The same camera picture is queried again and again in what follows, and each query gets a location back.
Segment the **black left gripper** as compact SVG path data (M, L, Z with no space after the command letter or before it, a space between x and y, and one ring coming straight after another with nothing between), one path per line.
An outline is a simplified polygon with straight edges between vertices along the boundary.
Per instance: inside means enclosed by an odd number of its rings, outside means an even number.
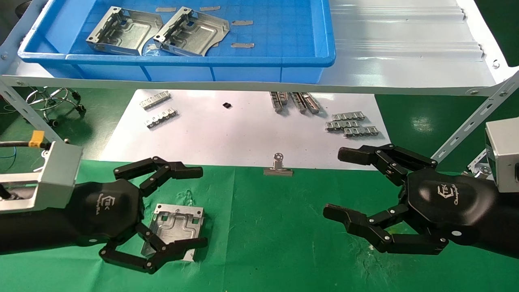
M151 174L139 187L129 180ZM116 181L86 182L76 185L63 209L67 230L61 232L62 246L92 246L106 243L99 251L107 264L154 274L164 264L182 260L190 249L203 248L208 239L191 238L166 244L146 225L143 197L149 197L169 179L195 179L203 168L187 167L181 161L151 157L114 169ZM116 248L138 234L155 250L149 258L117 251Z

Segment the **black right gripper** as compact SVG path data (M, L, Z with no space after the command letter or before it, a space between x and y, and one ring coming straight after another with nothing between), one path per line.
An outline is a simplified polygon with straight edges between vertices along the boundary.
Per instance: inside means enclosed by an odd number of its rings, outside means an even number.
M341 147L339 161L373 165L394 185L403 185L398 204L367 216L357 210L326 204L323 216L362 237L380 253L438 255L449 243L501 248L498 200L489 180L436 172L438 162L408 149L386 144ZM417 234L395 234L388 227L406 222Z

